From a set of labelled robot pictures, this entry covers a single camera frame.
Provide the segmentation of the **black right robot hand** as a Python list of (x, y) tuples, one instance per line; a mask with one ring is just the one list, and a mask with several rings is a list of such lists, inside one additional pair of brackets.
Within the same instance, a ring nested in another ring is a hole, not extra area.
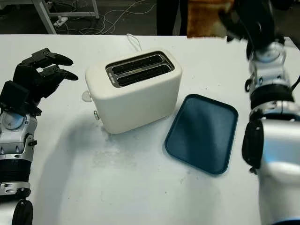
[(246, 40), (247, 54), (262, 50), (273, 42), (285, 44), (284, 36), (275, 31), (270, 2), (235, 0), (231, 9), (220, 10), (218, 16), (226, 29), (226, 40)]

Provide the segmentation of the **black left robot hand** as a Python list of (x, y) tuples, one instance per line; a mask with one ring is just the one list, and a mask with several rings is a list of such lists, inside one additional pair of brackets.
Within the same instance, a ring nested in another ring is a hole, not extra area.
[(13, 82), (27, 89), (30, 101), (37, 103), (53, 94), (63, 80), (78, 80), (77, 75), (61, 69), (60, 65), (71, 66), (73, 61), (44, 48), (16, 66)]

